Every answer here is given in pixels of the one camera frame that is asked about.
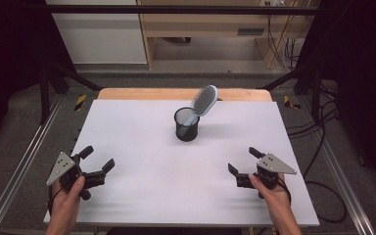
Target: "white table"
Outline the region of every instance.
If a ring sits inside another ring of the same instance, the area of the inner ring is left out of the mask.
[[[319,221],[311,204],[277,104],[218,101],[199,122],[198,137],[182,142],[174,134],[174,112],[190,101],[96,100],[72,154],[86,146],[93,154],[83,171],[116,166],[106,184],[90,189],[78,223],[97,226],[266,226],[272,222],[254,189],[238,188],[228,171],[256,171],[255,147],[298,171],[286,175],[292,209],[300,226]]]

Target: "gray brush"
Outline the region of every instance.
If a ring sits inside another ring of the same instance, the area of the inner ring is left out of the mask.
[[[209,85],[202,88],[192,101],[191,107],[193,110],[193,114],[190,117],[188,117],[188,119],[184,122],[183,126],[179,128],[179,135],[184,136],[188,131],[188,126],[190,126],[197,117],[202,117],[206,115],[212,108],[213,104],[215,104],[217,99],[218,90],[215,86]]]

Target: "brush handle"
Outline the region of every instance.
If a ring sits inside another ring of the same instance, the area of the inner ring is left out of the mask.
[[[195,118],[197,118],[197,115],[195,115],[195,114],[191,115],[183,123],[183,125],[181,127],[179,127],[179,129],[178,129],[178,135],[179,136],[184,136],[187,133],[189,126],[192,124],[192,122],[195,120]]]

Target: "white surface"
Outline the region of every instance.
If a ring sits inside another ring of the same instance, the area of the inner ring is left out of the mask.
[[[106,184],[90,189],[78,223],[144,226],[258,226],[272,224],[254,189],[238,188],[228,171],[256,171],[249,147],[272,153],[298,171],[286,175],[301,226],[319,221],[274,102],[216,102],[201,117],[192,142],[175,136],[173,114],[190,101],[94,101],[74,148],[96,171],[111,158]],[[48,213],[44,218],[49,221]]]
[[[46,0],[47,4],[136,5],[134,0]],[[53,14],[75,64],[146,64],[137,14]]]

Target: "hand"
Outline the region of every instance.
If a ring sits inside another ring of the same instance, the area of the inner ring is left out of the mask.
[[[84,181],[84,176],[79,176],[67,193],[57,180],[53,187],[53,193],[61,191],[54,198],[51,219],[46,232],[47,235],[70,234],[74,229],[80,205],[79,194],[84,186]]]
[[[285,175],[283,173],[279,173],[279,177],[283,182],[285,181]],[[269,190],[252,174],[249,175],[249,178],[253,186],[255,186],[255,188],[264,196],[271,221],[273,221],[273,224],[279,233],[282,235],[302,234],[301,228],[298,226],[293,215],[286,191],[279,185],[274,189]]]

